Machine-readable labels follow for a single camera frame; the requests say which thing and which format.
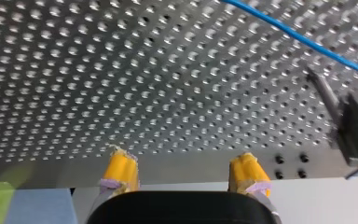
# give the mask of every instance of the light blue surface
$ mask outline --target light blue surface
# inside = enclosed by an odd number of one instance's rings
[[[288,35],[290,35],[292,38],[300,41],[301,43],[307,45],[308,47],[324,54],[325,56],[339,62],[342,63],[346,66],[348,66],[349,68],[358,71],[358,64],[354,63],[352,61],[349,61],[339,55],[337,55],[335,52],[329,50],[329,49],[325,49],[324,47],[316,44],[315,42],[311,41],[310,39],[306,38],[305,36],[299,34],[298,32],[296,32],[295,30],[293,30],[292,28],[290,28],[289,26],[281,23],[280,21],[275,20],[274,18],[258,11],[257,9],[250,7],[249,5],[246,5],[245,3],[243,3],[240,0],[222,0],[223,2],[229,3],[235,7],[238,7],[250,14],[252,14],[253,16],[257,17],[260,20],[266,21],[269,24],[277,27],[278,29],[284,31],[285,33],[287,33]]]
[[[5,224],[77,224],[69,189],[19,189]]]

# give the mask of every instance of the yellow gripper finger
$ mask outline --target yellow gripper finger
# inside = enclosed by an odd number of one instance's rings
[[[228,190],[238,193],[262,192],[270,195],[270,179],[252,153],[244,153],[230,162]]]
[[[117,189],[120,191],[118,193],[137,190],[139,188],[137,158],[117,147],[100,184],[102,188]]]

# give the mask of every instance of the blue cable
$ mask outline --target blue cable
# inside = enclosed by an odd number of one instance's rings
[[[229,3],[231,5],[233,5],[234,7],[238,7],[252,15],[254,15],[255,17],[257,17],[258,19],[261,19],[263,21],[268,22],[269,24],[279,28],[280,30],[284,31],[285,33],[287,33],[288,35],[290,35],[292,38],[300,41],[301,43],[307,45],[308,47],[324,54],[325,56],[344,64],[345,66],[348,66],[349,68],[352,68],[355,71],[358,71],[358,64],[351,62],[339,55],[337,55],[336,53],[334,53],[331,50],[325,49],[324,47],[316,44],[315,42],[309,40],[308,38],[306,38],[305,36],[297,33],[296,31],[294,31],[292,28],[290,28],[289,26],[281,23],[280,21],[275,20],[274,18],[258,11],[257,9],[250,7],[249,5],[246,5],[245,3],[241,2],[241,0],[222,0],[223,2]]]
[[[357,175],[358,175],[358,168],[356,170],[350,172],[348,175],[346,175],[345,179],[350,180],[350,179],[352,179],[353,177],[355,177]]]

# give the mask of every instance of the screw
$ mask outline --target screw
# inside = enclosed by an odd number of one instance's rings
[[[298,170],[298,176],[302,179],[307,178],[307,172],[304,170]]]
[[[283,156],[278,155],[278,156],[275,157],[275,161],[276,161],[278,164],[282,164],[282,163],[284,163],[284,158],[283,158]]]
[[[310,157],[308,157],[307,154],[305,154],[305,153],[300,154],[300,159],[301,159],[302,162],[309,162],[310,161]]]
[[[280,170],[275,172],[275,176],[277,177],[277,179],[283,179],[284,178],[283,173]]]

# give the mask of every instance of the metal panel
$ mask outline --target metal panel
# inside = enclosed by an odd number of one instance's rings
[[[250,4],[358,62],[358,1]],[[116,144],[144,183],[224,180],[244,150],[272,176],[341,176],[307,66],[338,94],[358,88],[352,70],[218,1],[0,1],[0,175],[28,161],[61,179],[87,164],[98,172],[77,181],[91,185]]]

